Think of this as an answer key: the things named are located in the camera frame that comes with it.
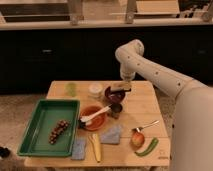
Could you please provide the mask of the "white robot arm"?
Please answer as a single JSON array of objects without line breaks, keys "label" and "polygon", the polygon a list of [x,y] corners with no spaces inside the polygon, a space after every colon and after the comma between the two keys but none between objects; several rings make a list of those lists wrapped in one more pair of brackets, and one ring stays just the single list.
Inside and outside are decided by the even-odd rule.
[{"label": "white robot arm", "polygon": [[175,100],[169,171],[213,171],[213,87],[143,57],[134,39],[115,51],[120,76],[139,74]]}]

